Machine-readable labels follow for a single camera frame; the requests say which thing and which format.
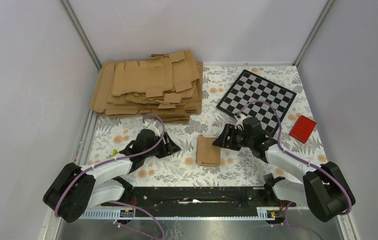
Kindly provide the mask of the brown cardboard box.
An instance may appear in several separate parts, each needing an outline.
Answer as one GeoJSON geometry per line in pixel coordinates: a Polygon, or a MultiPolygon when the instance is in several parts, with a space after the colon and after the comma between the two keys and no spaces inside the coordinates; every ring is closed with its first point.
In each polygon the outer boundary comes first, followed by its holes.
{"type": "Polygon", "coordinates": [[[202,167],[219,167],[221,148],[214,146],[215,137],[199,135],[197,138],[196,163],[202,167]]]}

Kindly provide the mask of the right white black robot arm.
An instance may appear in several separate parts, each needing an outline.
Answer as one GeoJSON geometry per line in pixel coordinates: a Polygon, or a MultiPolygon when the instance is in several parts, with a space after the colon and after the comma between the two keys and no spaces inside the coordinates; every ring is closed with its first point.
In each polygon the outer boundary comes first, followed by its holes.
{"type": "Polygon", "coordinates": [[[264,201],[276,206],[281,201],[308,207],[322,222],[350,212],[356,199],[342,171],[334,162],[321,165],[310,163],[283,149],[274,138],[268,137],[255,117],[242,118],[237,125],[227,123],[215,147],[239,151],[248,148],[252,155],[267,164],[285,170],[298,179],[264,175],[264,201]]]}

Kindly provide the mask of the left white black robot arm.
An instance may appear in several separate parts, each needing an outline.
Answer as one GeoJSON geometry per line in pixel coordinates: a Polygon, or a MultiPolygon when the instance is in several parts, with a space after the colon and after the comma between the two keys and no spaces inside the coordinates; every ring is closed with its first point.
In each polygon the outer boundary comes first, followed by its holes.
{"type": "Polygon", "coordinates": [[[142,167],[147,158],[161,159],[180,150],[167,132],[143,129],[112,159],[95,165],[66,164],[42,201],[68,223],[76,221],[87,208],[109,201],[125,206],[131,202],[132,192],[120,177],[142,167]]]}

